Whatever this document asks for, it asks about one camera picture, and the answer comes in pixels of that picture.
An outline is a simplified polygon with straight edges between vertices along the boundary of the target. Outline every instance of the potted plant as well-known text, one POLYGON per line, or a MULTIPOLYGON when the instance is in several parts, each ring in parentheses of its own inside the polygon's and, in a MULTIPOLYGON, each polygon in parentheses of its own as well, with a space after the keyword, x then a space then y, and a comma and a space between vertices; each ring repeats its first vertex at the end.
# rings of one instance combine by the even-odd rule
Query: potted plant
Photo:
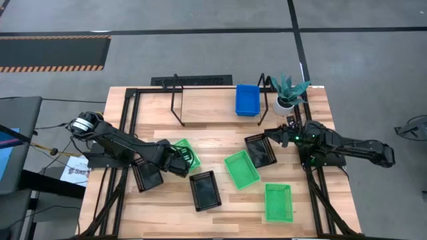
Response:
POLYGON ((274 111, 278 115, 287 115, 292 112, 295 105, 305 103, 303 99, 298 98, 304 91, 306 91, 310 81, 298 83, 292 87, 292 77, 288 79, 284 75, 281 76, 282 85, 279 85, 277 80, 272 77, 272 84, 278 92, 278 97, 274 103, 274 111))

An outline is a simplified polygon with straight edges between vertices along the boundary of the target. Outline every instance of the black floor mat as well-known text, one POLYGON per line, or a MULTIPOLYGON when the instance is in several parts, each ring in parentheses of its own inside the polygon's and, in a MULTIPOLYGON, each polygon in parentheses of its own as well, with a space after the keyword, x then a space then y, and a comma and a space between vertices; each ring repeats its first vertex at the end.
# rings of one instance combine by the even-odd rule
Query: black floor mat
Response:
MULTIPOLYGON (((173 77, 152 77, 151 86, 173 86, 173 77)), ((231 75, 204 75, 204 76, 179 76, 176 86, 216 86, 216 85, 233 85, 231 75)))
POLYGON ((0 37, 0 72, 99 71, 111 36, 0 37))

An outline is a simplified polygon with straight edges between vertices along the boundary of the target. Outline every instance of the black line on floor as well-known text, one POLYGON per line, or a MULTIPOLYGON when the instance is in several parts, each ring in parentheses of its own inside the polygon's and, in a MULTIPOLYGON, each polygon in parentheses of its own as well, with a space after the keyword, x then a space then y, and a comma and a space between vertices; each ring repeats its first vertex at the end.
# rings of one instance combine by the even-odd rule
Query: black line on floor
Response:
POLYGON ((366 33, 427 31, 427 27, 326 27, 301 28, 300 33, 366 33))
POLYGON ((309 81, 310 74, 308 73, 306 54, 304 53, 304 47, 302 46, 300 28, 298 27, 295 6, 292 0, 288 0, 288 7, 291 15, 292 29, 295 37, 295 44, 298 52, 298 59, 300 60, 300 67, 302 69, 302 78, 303 78, 303 81, 309 81))
POLYGON ((5 0, 4 2, 3 2, 3 4, 1 5, 1 7, 0 7, 0 17, 2 16, 2 14, 6 11, 6 7, 7 7, 7 5, 9 4, 9 2, 10 2, 11 0, 5 0))
MULTIPOLYGON (((300 33, 363 33, 363 32, 408 32, 427 31, 427 27, 319 27, 298 28, 300 33)), ((56 31, 56 32, 8 32, 0 33, 0 37, 30 37, 30 36, 97 36, 97 35, 185 35, 185 34, 218 34, 218 33, 292 33, 289 27, 266 28, 231 28, 231 29, 154 29, 154 30, 125 30, 109 32, 92 31, 56 31)))
POLYGON ((94 35, 173 35, 173 34, 215 34, 215 33, 291 33, 292 28, 225 28, 225 29, 158 29, 158 30, 126 30, 126 31, 59 31, 59 32, 21 32, 0 33, 0 37, 28 36, 94 36, 94 35))

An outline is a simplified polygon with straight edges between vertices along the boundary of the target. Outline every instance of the plant leaf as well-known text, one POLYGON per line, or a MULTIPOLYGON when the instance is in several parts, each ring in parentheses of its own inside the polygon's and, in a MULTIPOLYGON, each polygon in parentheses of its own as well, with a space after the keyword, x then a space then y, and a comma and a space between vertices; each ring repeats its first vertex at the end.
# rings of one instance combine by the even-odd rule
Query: plant leaf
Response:
POLYGON ((286 84, 288 84, 288 87, 292 88, 292 76, 289 76, 288 80, 286 80, 286 84))
POLYGON ((294 99, 292 101, 288 101, 287 103, 292 105, 298 105, 300 103, 305 103, 305 101, 303 99, 294 99))
POLYGON ((306 91, 308 85, 310 85, 311 81, 306 81, 306 82, 302 82, 302 83, 298 83, 294 88, 292 88, 292 92, 299 96, 301 95, 303 92, 306 91))
POLYGON ((282 79, 282 94, 285 96, 289 96, 290 88, 288 87, 288 84, 286 84, 285 75, 280 75, 280 78, 282 79))
POLYGON ((282 88, 280 87, 280 85, 278 84, 278 81, 274 77, 272 77, 272 84, 278 93, 282 92, 282 88))
POLYGON ((278 99, 278 101, 279 101, 279 103, 281 103, 282 105, 286 105, 286 104, 289 104, 289 102, 287 102, 287 101, 284 101, 283 99, 278 99))
POLYGON ((289 99, 288 96, 283 95, 283 93, 279 93, 279 98, 283 99, 284 101, 287 101, 289 99))

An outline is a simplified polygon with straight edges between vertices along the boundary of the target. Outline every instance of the paper sheet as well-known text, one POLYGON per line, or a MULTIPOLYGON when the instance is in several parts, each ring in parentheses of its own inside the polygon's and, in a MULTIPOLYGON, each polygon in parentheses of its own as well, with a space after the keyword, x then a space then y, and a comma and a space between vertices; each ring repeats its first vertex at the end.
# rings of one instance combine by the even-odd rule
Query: paper sheet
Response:
POLYGON ((61 181, 75 183, 82 187, 86 187, 87 178, 89 177, 89 168, 87 167, 87 159, 84 156, 70 157, 67 167, 62 172, 61 181))

